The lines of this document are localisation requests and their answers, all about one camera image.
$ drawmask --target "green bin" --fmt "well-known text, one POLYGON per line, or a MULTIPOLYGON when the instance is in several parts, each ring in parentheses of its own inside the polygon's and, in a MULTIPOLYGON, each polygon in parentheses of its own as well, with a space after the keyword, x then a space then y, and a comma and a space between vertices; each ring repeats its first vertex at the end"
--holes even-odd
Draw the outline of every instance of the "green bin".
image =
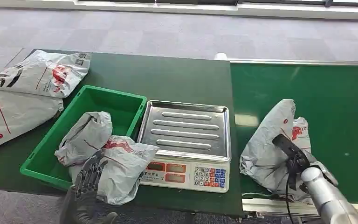
POLYGON ((72 180, 68 168, 54 156, 63 137, 85 112, 109 112, 113 134, 134 137, 145 111, 146 97, 85 85, 21 166, 23 175, 57 189, 68 190, 72 180))

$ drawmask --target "robot finger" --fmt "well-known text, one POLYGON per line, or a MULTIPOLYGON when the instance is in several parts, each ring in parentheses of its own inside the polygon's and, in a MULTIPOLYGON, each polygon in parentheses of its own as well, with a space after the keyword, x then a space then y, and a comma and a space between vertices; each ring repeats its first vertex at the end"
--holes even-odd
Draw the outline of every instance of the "robot finger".
POLYGON ((98 150, 94 153, 93 157, 95 157, 95 160, 93 160, 93 163, 91 164, 90 169, 87 172, 87 177, 84 183, 85 189, 84 190, 93 190, 93 186, 95 183, 96 178, 98 177, 98 168, 99 168, 99 162, 104 157, 104 153, 101 150, 98 150))
POLYGON ((83 185, 81 185, 82 181, 84 181, 84 177, 83 177, 83 174, 80 172, 77 174, 75 184, 72 185, 73 189, 75 191, 76 197, 80 197, 80 195, 81 195, 82 189, 80 189, 79 186, 83 186, 83 185))
POLYGON ((96 161, 97 161, 97 156, 93 155, 83 165, 81 172, 84 172, 85 178, 84 178, 84 182, 82 183, 82 186, 83 186, 82 192, 85 192, 87 190, 87 185, 89 184, 92 170, 94 169, 94 167, 96 165, 96 161))
POLYGON ((94 184, 93 184, 93 189, 94 189, 95 191, 98 190, 99 179, 101 179, 102 171, 103 171, 103 168, 104 168, 104 166, 105 166, 106 164, 108 164, 108 161, 107 161, 107 160, 103 161, 103 162, 101 163, 101 165, 99 165, 99 167, 98 167, 96 179, 94 180, 94 184))

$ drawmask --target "white plastic package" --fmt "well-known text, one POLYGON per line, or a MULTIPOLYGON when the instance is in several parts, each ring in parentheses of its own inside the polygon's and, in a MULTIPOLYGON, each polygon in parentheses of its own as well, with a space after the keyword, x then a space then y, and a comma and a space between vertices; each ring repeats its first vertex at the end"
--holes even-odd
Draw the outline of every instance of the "white plastic package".
MULTIPOLYGON (((273 194, 285 195, 288 171, 285 161, 287 155, 277 148, 272 140, 279 134, 285 135, 307 156, 311 165, 321 170, 337 184, 327 168, 311 154, 308 122, 305 118, 294 119, 296 106, 294 100, 283 99, 263 119, 240 156, 240 172, 267 188, 273 194)), ((293 201, 308 201, 309 195, 300 189, 300 175, 296 179, 296 189, 289 189, 293 201)))
POLYGON ((109 113, 86 112, 62 139, 54 155, 64 166, 82 164, 105 145, 112 129, 109 113))
POLYGON ((83 163, 98 149, 102 149, 105 165, 98 186, 98 198, 106 203, 122 205, 134 199, 139 175, 152 161, 157 146, 134 142, 127 136, 112 133, 110 114, 87 112, 62 139, 54 153, 58 161, 69 166, 72 181, 76 180, 83 163))
POLYGON ((0 91, 0 145, 28 132, 63 110, 62 99, 0 91))
MULTIPOLYGON (((112 135, 102 148, 105 165, 98 186, 98 198, 112 205, 122 205, 135 198, 140 174, 153 160, 159 147, 134 142, 127 136, 112 135)), ((69 167, 72 181, 83 165, 69 167)))
POLYGON ((91 53, 71 55, 36 50, 0 73, 0 90, 65 98, 87 75, 91 53))

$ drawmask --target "green table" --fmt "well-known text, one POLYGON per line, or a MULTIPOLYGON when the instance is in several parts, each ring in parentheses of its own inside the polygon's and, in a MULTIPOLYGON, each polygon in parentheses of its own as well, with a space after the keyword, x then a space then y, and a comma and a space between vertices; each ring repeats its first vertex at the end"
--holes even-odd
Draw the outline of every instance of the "green table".
MULTIPOLYGON (((294 99, 295 117, 308 121, 312 153, 358 203, 358 63, 240 61, 231 72, 237 153, 275 104, 294 99)), ((244 175, 241 191, 268 193, 244 175)))
MULTIPOLYGON (((98 53, 93 55, 89 74, 72 95, 86 84, 148 99, 224 105, 230 110, 233 157, 227 193, 141 186, 130 205, 242 216, 241 193, 267 191, 239 174, 238 156, 264 116, 283 98, 295 100, 296 117, 305 117, 310 125, 313 154, 335 175, 348 200, 358 203, 358 64, 230 64, 98 53)), ((65 106, 70 101, 71 97, 65 99, 65 106)), ((53 123, 48 121, 0 146, 0 189, 64 194, 19 173, 21 164, 53 123)))
MULTIPOLYGON (((230 111, 231 142, 236 149, 229 62, 95 53, 89 74, 71 95, 83 85, 130 92, 148 100, 224 105, 230 111)), ((71 100, 64 99, 64 105, 71 100)), ((46 122, 0 146, 0 189, 32 194, 65 193, 19 173, 22 163, 53 123, 54 120, 46 122)), ((225 194, 141 186, 130 204, 242 216, 237 150, 233 150, 232 161, 230 190, 225 194)))

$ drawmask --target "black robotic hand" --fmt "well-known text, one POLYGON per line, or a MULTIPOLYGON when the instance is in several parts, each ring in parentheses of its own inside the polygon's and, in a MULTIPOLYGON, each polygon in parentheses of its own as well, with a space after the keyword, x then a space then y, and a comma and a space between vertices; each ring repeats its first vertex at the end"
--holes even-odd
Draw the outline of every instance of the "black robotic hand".
POLYGON ((60 224, 112 224, 114 222, 117 217, 115 212, 109 213, 99 221, 94 218, 98 182, 103 167, 107 164, 107 161, 104 161, 99 165, 102 158, 103 153, 98 150, 84 163, 75 184, 69 188, 65 197, 60 224))

